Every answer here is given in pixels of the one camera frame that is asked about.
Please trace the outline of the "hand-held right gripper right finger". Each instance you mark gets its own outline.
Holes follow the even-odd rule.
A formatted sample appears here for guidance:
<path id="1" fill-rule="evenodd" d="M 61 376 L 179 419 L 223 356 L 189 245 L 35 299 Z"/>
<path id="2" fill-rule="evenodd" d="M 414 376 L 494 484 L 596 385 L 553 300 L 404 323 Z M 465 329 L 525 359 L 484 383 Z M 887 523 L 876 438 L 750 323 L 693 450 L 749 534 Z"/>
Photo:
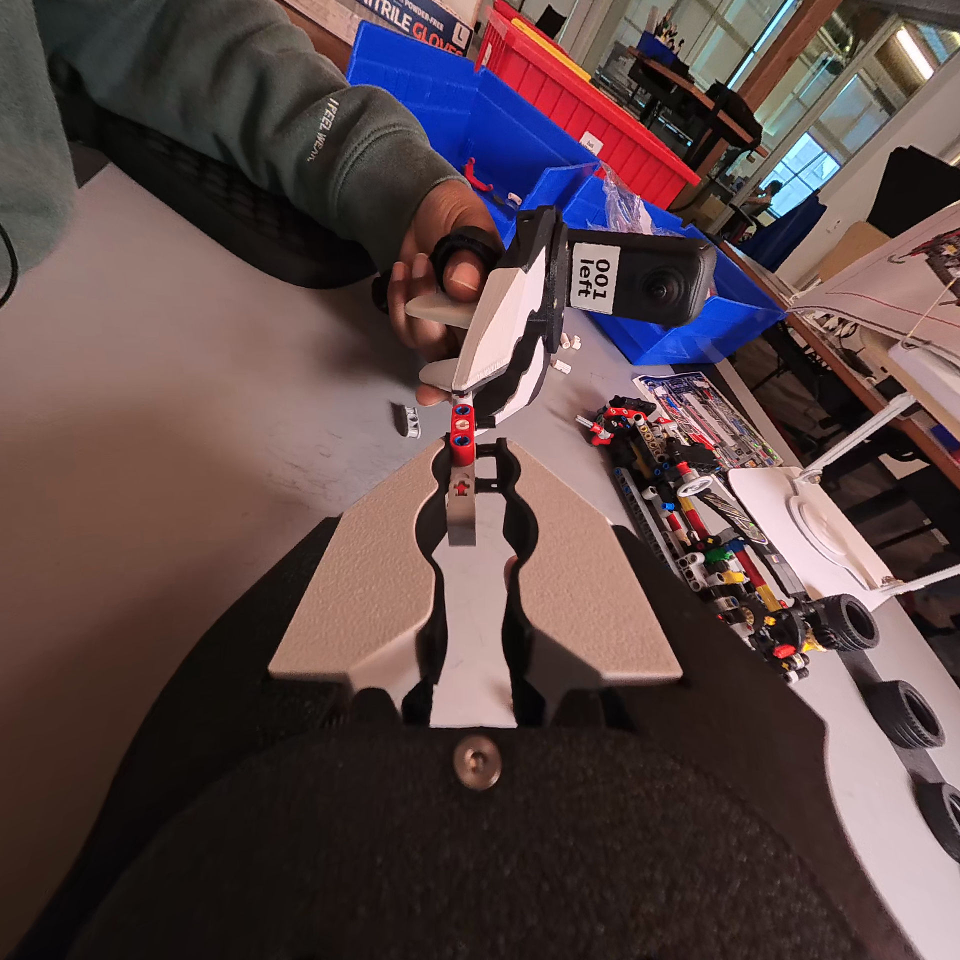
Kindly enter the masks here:
<path id="1" fill-rule="evenodd" d="M 606 516 L 519 444 L 507 450 L 536 524 L 514 570 L 533 629 L 526 679 L 546 704 L 570 690 L 677 681 L 682 667 Z"/>

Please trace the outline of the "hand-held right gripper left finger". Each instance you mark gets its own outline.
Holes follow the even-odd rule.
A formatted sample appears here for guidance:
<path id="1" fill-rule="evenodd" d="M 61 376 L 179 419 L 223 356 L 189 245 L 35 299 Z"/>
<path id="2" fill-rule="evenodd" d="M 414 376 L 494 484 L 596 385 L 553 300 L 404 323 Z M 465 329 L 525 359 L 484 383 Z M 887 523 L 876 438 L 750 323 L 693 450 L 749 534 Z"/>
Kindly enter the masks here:
<path id="1" fill-rule="evenodd" d="M 422 678 L 416 635 L 435 574 L 416 521 L 438 491 L 443 442 L 380 482 L 341 516 L 270 664 L 271 678 L 411 690 Z"/>

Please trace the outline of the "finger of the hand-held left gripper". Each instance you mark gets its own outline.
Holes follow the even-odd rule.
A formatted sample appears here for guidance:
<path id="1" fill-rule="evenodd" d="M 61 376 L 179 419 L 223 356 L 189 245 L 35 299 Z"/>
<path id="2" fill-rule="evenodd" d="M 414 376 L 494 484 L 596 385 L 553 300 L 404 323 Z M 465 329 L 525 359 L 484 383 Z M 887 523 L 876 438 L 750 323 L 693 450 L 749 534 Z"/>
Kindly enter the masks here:
<path id="1" fill-rule="evenodd" d="M 544 296 L 546 266 L 498 268 L 486 279 L 452 378 L 452 393 L 466 395 L 497 377 L 511 362 L 531 312 Z"/>
<path id="2" fill-rule="evenodd" d="M 545 325 L 528 322 L 508 366 L 474 392 L 476 431 L 495 428 L 530 405 L 543 387 L 550 360 Z"/>

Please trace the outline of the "grey and red lego assembly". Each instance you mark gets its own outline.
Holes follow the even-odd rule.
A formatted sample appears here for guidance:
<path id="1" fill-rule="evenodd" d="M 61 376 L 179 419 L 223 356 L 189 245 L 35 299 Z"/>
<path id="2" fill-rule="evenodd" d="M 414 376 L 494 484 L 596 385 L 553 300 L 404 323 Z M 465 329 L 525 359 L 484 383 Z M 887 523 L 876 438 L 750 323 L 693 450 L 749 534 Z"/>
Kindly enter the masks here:
<path id="1" fill-rule="evenodd" d="M 475 546 L 477 493 L 499 492 L 498 448 L 495 444 L 476 445 L 476 417 L 470 394 L 451 399 L 448 437 L 449 479 L 446 496 L 447 538 L 450 546 Z M 477 459 L 489 459 L 494 473 L 476 477 Z"/>

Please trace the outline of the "person's left forearm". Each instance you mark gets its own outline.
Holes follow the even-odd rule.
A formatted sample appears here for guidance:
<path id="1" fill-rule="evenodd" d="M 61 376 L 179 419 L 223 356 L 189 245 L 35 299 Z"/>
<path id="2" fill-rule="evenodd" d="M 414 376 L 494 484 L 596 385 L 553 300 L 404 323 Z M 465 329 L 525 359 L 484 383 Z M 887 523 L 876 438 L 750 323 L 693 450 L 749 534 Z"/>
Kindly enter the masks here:
<path id="1" fill-rule="evenodd" d="M 98 107 L 282 193 L 391 267 L 437 186 L 466 181 L 414 115 L 350 86 L 275 2 L 35 2 L 47 55 Z"/>

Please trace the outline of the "lego car chassis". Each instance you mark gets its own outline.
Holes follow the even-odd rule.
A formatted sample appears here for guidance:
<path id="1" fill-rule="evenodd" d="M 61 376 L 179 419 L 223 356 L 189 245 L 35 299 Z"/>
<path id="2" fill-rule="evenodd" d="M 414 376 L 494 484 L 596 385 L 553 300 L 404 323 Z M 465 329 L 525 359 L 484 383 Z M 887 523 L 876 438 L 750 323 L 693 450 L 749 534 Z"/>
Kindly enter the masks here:
<path id="1" fill-rule="evenodd" d="M 703 606 L 787 684 L 819 650 L 810 596 L 782 552 L 725 484 L 722 447 L 664 395 L 616 394 L 578 416 L 638 532 Z"/>

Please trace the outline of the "black rubber lego tire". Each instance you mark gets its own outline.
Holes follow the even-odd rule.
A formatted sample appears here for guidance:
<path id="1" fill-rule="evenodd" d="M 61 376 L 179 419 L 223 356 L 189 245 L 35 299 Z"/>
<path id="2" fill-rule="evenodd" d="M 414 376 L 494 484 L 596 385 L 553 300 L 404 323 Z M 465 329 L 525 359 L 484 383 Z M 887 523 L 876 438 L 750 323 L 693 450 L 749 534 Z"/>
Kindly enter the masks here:
<path id="1" fill-rule="evenodd" d="M 959 790 L 946 782 L 916 784 L 919 812 L 945 853 L 960 861 Z"/>
<path id="2" fill-rule="evenodd" d="M 933 707 L 907 681 L 876 683 L 865 690 L 863 698 L 873 720 L 895 746 L 929 750 L 945 744 L 946 735 Z"/>
<path id="3" fill-rule="evenodd" d="M 820 646 L 838 652 L 876 648 L 880 632 L 870 609 L 851 594 L 834 594 L 812 601 L 807 619 Z"/>

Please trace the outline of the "person's left hand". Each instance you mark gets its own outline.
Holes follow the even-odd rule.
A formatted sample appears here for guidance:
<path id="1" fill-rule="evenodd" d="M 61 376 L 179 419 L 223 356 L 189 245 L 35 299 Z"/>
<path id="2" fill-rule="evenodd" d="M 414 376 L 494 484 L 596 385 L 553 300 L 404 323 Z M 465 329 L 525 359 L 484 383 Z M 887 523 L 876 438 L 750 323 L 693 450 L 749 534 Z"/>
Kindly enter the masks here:
<path id="1" fill-rule="evenodd" d="M 427 362 L 457 356 L 466 331 L 431 319 L 412 318 L 405 305 L 435 290 L 437 281 L 429 255 L 441 238 L 467 226 L 491 234 L 495 231 L 489 210 L 469 185 L 453 179 L 438 184 L 415 211 L 392 266 L 388 286 L 391 326 L 400 342 Z M 469 251 L 461 251 L 447 263 L 443 282 L 451 299 L 471 303 L 479 298 L 486 276 L 482 262 Z M 426 383 L 415 390 L 419 406 L 449 399 L 447 392 Z"/>

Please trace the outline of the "clear plastic bag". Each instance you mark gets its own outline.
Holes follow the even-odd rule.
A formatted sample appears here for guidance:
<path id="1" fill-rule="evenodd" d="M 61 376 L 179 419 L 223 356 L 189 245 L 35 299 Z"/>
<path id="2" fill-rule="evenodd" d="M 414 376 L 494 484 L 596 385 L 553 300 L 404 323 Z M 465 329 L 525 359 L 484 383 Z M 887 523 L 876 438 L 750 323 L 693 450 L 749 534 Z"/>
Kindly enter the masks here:
<path id="1" fill-rule="evenodd" d="M 632 192 L 607 163 L 601 164 L 606 230 L 618 234 L 654 235 L 644 201 Z"/>

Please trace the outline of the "blue plastic bin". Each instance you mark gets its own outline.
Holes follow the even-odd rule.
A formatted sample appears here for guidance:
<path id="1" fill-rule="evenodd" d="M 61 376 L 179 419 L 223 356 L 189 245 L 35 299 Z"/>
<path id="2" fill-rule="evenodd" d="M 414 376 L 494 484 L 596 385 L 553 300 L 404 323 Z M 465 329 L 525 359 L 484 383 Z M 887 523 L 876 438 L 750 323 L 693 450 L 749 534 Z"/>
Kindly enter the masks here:
<path id="1" fill-rule="evenodd" d="M 521 209 L 543 205 L 562 208 L 564 221 L 574 229 L 606 230 L 602 177 L 598 163 L 535 168 L 524 171 L 524 179 L 508 174 L 496 179 L 495 168 L 475 159 L 476 175 L 493 185 L 491 194 L 480 196 L 488 202 L 491 216 L 503 242 L 509 244 L 515 231 L 517 211 L 505 202 L 508 193 L 523 199 Z M 649 211 L 654 234 L 705 240 L 693 225 L 643 200 Z M 702 311 L 688 325 L 668 329 L 648 322 L 591 313 L 590 318 L 615 343 L 621 354 L 635 366 L 716 363 L 758 337 L 785 315 L 770 295 L 762 293 L 725 253 L 718 251 L 710 296 Z"/>
<path id="2" fill-rule="evenodd" d="M 354 86 L 388 90 L 414 114 L 433 148 L 459 172 L 469 157 L 532 180 L 547 167 L 598 163 L 545 114 L 502 79 L 462 57 L 365 22 L 356 34 L 346 72 Z"/>

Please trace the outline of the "instruction booklet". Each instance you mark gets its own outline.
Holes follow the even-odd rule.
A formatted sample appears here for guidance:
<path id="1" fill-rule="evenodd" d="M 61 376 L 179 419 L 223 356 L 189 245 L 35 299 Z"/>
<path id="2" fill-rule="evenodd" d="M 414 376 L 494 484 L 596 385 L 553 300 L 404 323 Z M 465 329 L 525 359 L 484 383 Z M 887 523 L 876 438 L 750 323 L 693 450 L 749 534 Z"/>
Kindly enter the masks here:
<path id="1" fill-rule="evenodd" d="M 784 464 L 749 418 L 702 372 L 636 376 L 632 384 L 643 400 L 655 404 L 658 413 L 654 421 L 661 430 L 689 445 L 699 443 L 712 449 L 723 469 Z"/>

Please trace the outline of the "red plastic bin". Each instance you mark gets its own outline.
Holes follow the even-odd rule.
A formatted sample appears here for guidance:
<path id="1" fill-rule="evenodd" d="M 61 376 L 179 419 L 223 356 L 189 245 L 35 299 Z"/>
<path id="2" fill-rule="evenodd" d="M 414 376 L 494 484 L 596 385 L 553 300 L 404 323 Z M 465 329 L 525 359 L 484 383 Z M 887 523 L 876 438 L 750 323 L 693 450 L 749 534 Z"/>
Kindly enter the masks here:
<path id="1" fill-rule="evenodd" d="M 634 194 L 667 209 L 700 177 L 506 2 L 494 2 L 475 66 L 485 67 L 604 162 Z"/>

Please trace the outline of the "blue cardboard glove box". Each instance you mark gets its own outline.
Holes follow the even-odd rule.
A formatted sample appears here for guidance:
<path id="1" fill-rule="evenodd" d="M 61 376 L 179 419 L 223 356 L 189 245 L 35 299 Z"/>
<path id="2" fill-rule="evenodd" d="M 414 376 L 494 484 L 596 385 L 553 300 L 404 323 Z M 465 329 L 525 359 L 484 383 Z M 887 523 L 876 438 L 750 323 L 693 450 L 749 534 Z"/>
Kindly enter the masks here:
<path id="1" fill-rule="evenodd" d="M 300 18 L 353 46 L 363 22 L 373 23 L 456 56 L 469 53 L 474 24 L 433 1 L 283 1 Z"/>

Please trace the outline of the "person's torso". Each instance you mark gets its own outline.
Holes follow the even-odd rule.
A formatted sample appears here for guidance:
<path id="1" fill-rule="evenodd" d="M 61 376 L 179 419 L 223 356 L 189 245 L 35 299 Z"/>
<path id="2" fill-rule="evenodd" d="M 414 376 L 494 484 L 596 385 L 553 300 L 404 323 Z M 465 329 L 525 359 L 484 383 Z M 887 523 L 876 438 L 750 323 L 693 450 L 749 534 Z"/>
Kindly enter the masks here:
<path id="1" fill-rule="evenodd" d="M 25 272 L 69 223 L 76 179 L 32 2 L 1 3 L 1 221 Z"/>

